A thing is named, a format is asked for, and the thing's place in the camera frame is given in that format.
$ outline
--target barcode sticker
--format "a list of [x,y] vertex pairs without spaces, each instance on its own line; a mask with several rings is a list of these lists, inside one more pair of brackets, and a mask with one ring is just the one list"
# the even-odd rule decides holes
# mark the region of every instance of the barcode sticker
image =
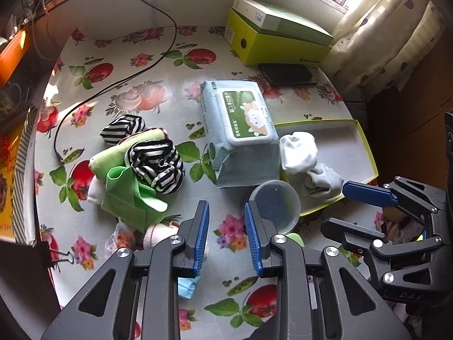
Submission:
[[256,20],[257,22],[261,23],[262,20],[263,20],[263,18],[264,18],[264,15],[261,14],[259,11],[255,12],[255,20]]
[[228,25],[225,29],[225,38],[227,39],[228,43],[231,44],[234,38],[234,32]]

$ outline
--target yellow-rimmed shallow box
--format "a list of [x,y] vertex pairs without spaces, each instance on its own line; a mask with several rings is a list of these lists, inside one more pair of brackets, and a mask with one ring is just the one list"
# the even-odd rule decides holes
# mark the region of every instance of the yellow-rimmed shallow box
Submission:
[[234,10],[226,26],[225,38],[246,66],[269,63],[318,67],[332,49],[301,39],[258,33]]
[[[329,166],[345,182],[352,180],[369,183],[378,176],[370,146],[357,120],[300,121],[276,124],[275,129],[279,138],[296,131],[312,134],[318,148],[318,162]],[[299,195],[301,217],[344,198],[343,194],[330,199],[302,196],[300,194],[302,177],[303,175],[287,175],[284,171],[280,173],[280,178],[289,182]]]

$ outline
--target green cloth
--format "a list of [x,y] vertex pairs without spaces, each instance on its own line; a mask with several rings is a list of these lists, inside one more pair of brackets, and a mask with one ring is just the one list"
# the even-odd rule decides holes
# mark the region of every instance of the green cloth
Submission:
[[106,182],[107,173],[110,169],[116,166],[124,166],[124,155],[131,146],[141,141],[159,141],[162,139],[165,139],[165,134],[158,128],[131,135],[120,144],[107,148],[91,157],[89,167],[99,180]]
[[301,247],[304,247],[304,241],[302,240],[302,238],[300,237],[300,235],[298,233],[289,233],[289,234],[286,234],[287,237],[295,240],[297,243],[299,243],[299,245]]
[[156,198],[156,191],[142,184],[131,167],[117,166],[107,173],[106,195],[101,208],[144,233],[158,224],[168,204]]

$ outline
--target green label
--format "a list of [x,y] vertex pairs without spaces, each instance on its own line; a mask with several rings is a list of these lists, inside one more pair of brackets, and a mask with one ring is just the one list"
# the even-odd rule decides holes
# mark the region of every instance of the green label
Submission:
[[235,138],[268,135],[267,120],[252,92],[223,92],[223,100]]

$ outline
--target cartoon alpaca illustration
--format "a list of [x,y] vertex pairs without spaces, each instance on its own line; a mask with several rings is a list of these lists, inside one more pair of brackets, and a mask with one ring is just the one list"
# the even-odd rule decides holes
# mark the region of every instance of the cartoon alpaca illustration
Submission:
[[250,133],[253,133],[255,137],[260,134],[268,135],[266,119],[256,101],[252,101],[252,103],[243,103],[240,108],[244,110],[245,122],[250,127]]

